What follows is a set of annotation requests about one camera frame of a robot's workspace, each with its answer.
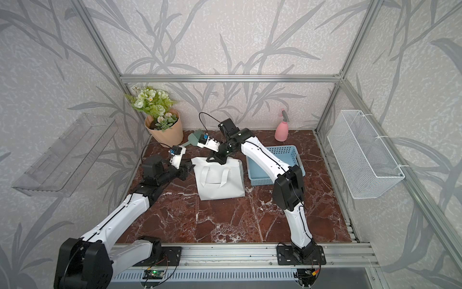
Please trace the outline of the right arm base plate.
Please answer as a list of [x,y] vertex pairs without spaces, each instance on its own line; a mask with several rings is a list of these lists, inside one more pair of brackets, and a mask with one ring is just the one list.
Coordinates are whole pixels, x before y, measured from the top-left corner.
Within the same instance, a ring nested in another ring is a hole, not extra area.
[[300,249],[294,245],[279,243],[276,247],[278,265],[311,265],[324,266],[327,264],[324,249],[320,245],[308,246]]

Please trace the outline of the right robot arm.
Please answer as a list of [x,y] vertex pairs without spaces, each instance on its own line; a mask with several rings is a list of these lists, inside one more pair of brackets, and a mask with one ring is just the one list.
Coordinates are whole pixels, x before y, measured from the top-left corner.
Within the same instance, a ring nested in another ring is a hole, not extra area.
[[226,164],[229,156],[241,152],[253,160],[274,183],[273,201],[286,216],[294,255],[301,261],[314,252],[317,244],[309,231],[304,212],[304,181],[299,166],[290,166],[270,152],[247,128],[239,129],[231,119],[219,123],[226,141],[212,152],[207,161]]

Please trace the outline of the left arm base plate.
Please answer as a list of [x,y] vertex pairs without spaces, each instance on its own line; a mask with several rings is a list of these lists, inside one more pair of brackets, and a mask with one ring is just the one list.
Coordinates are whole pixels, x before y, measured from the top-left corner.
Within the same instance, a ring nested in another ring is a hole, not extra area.
[[162,247],[161,252],[157,255],[152,255],[148,259],[141,262],[144,267],[154,266],[173,266],[176,267],[180,263],[182,255],[182,247],[180,246],[167,246]]

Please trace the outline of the white insulated delivery bag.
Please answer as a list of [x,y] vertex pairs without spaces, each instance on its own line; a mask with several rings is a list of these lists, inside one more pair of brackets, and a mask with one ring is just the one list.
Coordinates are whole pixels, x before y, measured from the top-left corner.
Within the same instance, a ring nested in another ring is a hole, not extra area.
[[197,191],[201,201],[232,199],[245,196],[244,169],[241,160],[228,158],[226,164],[193,158]]

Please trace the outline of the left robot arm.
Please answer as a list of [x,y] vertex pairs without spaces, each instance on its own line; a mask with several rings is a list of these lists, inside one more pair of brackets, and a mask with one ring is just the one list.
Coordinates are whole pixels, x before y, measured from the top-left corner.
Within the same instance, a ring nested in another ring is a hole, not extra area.
[[182,181],[194,168],[189,158],[160,155],[146,159],[143,179],[135,190],[101,223],[80,238],[60,247],[54,279],[56,289],[105,289],[113,277],[143,261],[162,261],[159,238],[142,237],[124,248],[113,246],[122,234],[159,199],[175,179]]

